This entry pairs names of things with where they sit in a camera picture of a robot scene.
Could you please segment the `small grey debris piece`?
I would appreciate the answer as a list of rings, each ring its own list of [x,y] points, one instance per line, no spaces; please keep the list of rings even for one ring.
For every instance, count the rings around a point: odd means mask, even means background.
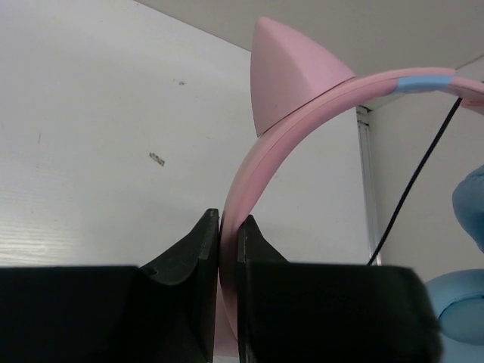
[[[158,163],[160,166],[165,166],[165,160],[161,157],[159,157],[157,154],[154,152],[149,153],[149,157],[156,163]]]

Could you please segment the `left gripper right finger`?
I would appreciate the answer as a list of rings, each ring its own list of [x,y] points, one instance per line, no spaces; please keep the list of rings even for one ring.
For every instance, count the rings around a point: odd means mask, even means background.
[[[287,261],[248,217],[237,233],[242,362],[438,362],[440,326],[409,268]]]

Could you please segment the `aluminium side rail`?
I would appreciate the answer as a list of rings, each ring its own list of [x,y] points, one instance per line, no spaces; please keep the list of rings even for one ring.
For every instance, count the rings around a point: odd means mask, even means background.
[[[380,231],[377,220],[377,204],[374,195],[374,178],[371,168],[371,146],[368,108],[363,106],[357,106],[356,117],[358,123],[358,138],[365,195],[368,240],[370,247],[370,256],[373,256],[373,253],[375,252],[380,240]]]

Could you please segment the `pink blue cat-ear headphones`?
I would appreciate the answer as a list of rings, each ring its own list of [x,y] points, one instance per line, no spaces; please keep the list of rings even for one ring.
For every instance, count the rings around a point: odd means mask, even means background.
[[[358,77],[312,39],[262,17],[254,28],[250,96],[257,140],[231,184],[222,214],[215,353],[235,356],[236,234],[290,152],[334,117],[378,97],[441,91],[478,104],[483,84],[450,68],[419,67]]]

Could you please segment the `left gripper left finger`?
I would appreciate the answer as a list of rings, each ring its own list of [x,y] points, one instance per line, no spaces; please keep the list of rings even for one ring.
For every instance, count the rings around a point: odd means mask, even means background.
[[[3,362],[211,362],[219,213],[149,263],[4,267]]]

